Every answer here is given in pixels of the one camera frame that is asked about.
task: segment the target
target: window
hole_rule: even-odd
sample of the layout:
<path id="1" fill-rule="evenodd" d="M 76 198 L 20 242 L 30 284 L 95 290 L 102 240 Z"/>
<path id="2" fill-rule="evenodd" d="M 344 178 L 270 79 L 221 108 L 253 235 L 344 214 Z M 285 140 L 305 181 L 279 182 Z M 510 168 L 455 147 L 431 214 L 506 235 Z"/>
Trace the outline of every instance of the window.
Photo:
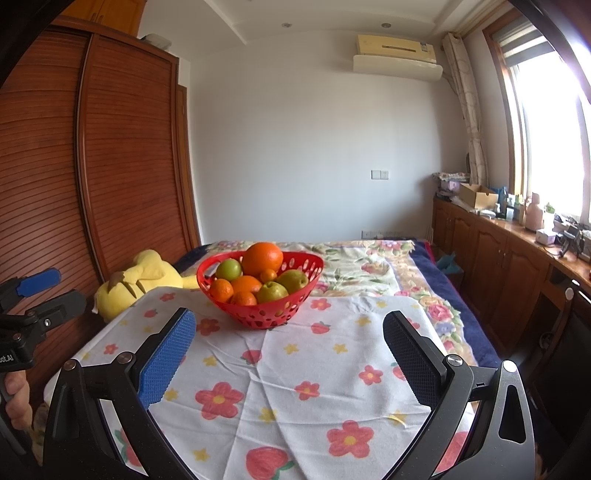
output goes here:
<path id="1" fill-rule="evenodd" d="M 575 76 L 517 11 L 484 30 L 501 81 L 511 143 L 512 193 L 540 194 L 589 222 L 591 106 Z"/>

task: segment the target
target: curtain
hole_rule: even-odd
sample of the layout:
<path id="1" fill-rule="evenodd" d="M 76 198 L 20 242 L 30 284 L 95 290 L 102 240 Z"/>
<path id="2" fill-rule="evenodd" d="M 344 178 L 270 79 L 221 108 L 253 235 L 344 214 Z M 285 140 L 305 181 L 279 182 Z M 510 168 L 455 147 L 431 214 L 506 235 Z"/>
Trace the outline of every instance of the curtain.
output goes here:
<path id="1" fill-rule="evenodd" d="M 464 42 L 448 33 L 443 38 L 443 49 L 452 68 L 453 83 L 460 99 L 466 130 L 468 133 L 468 153 L 470 157 L 470 183 L 488 185 L 488 166 L 482 148 L 480 103 L 476 82 L 470 65 L 470 58 Z"/>

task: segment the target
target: hand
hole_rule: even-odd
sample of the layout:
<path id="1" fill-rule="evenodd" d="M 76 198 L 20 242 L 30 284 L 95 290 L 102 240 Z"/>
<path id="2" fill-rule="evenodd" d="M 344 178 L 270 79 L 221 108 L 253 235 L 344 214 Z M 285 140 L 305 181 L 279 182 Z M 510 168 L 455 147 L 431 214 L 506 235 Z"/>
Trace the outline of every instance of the hand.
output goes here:
<path id="1" fill-rule="evenodd" d="M 24 430 L 33 422 L 33 409 L 29 405 L 29 382 L 24 371 L 6 374 L 4 386 L 9 395 L 14 395 L 6 404 L 6 413 L 11 419 L 12 426 L 17 430 Z"/>

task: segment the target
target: small orange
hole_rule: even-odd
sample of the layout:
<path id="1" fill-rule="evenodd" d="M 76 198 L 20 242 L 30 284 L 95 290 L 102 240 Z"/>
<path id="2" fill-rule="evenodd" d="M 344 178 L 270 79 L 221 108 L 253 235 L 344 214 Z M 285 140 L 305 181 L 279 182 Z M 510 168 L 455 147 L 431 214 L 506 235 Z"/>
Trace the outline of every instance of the small orange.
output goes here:
<path id="1" fill-rule="evenodd" d="M 275 244 L 258 242 L 244 252 L 242 271 L 245 275 L 258 277 L 263 270 L 278 271 L 283 263 L 283 252 Z"/>
<path id="2" fill-rule="evenodd" d="M 212 286 L 209 288 L 209 293 L 214 300 L 226 303 L 232 298 L 232 295 L 234 295 L 234 289 L 228 280 L 217 278 L 212 282 Z"/>
<path id="3" fill-rule="evenodd" d="M 277 272 L 275 270 L 271 270 L 267 268 L 261 272 L 260 279 L 263 283 L 267 283 L 268 281 L 273 281 L 277 278 Z"/>
<path id="4" fill-rule="evenodd" d="M 234 305 L 256 305 L 256 297 L 249 291 L 239 291 L 232 297 Z"/>
<path id="5" fill-rule="evenodd" d="M 232 282 L 234 293 L 238 293 L 239 291 L 256 293 L 261 289 L 261 287 L 262 283 L 250 275 L 243 275 Z"/>

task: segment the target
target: plastic basket with holes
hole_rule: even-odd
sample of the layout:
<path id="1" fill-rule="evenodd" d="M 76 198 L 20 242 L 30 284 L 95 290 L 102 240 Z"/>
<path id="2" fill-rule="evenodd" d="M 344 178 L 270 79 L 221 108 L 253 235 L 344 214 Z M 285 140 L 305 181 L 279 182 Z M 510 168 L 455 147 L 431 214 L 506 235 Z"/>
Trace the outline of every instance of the plastic basket with holes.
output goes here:
<path id="1" fill-rule="evenodd" d="M 281 300 L 252 306 L 232 305 L 231 303 L 222 303 L 214 300 L 209 294 L 209 287 L 214 278 L 213 275 L 207 277 L 206 272 L 213 270 L 213 267 L 228 258 L 242 261 L 243 254 L 244 252 L 227 252 L 206 258 L 197 269 L 197 282 L 207 298 L 221 310 L 231 315 L 237 322 L 244 326 L 258 330 L 266 330 L 283 325 L 292 319 L 301 304 L 305 302 L 312 290 L 314 290 L 324 268 L 323 260 L 316 255 L 305 252 L 283 252 L 283 265 L 277 274 L 281 275 L 286 270 L 302 270 L 310 281 L 300 291 Z"/>

